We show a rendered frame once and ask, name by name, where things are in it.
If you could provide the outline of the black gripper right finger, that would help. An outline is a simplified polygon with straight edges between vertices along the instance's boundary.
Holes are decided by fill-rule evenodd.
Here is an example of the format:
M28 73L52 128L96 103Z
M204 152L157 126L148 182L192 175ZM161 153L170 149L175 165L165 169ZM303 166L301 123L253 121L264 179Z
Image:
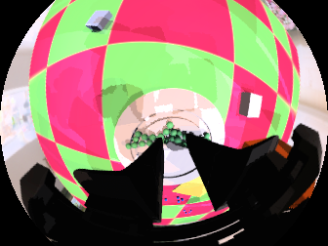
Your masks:
M242 149L212 140L208 142L192 134L184 134L184 141L211 204L215 212L219 212L229 206L226 203L238 189L251 165L276 150L280 136L270 136L264 142L262 140Z

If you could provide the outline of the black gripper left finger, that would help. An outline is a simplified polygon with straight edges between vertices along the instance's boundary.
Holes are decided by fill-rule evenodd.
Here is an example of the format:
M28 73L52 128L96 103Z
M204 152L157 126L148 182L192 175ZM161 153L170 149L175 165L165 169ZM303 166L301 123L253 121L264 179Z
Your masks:
M134 159L124 170L78 169L73 171L73 175L87 193L136 201L154 224L161 224L164 185L163 138L157 138L155 142L150 143L140 158Z

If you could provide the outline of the white round tray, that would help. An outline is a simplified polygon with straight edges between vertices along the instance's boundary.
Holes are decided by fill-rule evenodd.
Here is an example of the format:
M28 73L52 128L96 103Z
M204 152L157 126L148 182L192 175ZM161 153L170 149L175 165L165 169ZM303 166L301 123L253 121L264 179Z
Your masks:
M204 132L210 132L208 139L224 145L224 120L211 101L187 89L156 89L134 100L117 120L114 151L121 165L130 165L148 148L147 143L145 146L137 145L136 149L126 147L126 144L133 143L137 131L148 138L149 135L157 136L168 128L168 122L173 122L173 128L183 134L204 136ZM171 128L168 130L171 131ZM142 136L137 144L143 140ZM164 135L164 139L169 138L171 134ZM171 140L163 145L164 185L180 185L200 177L186 146L182 147Z

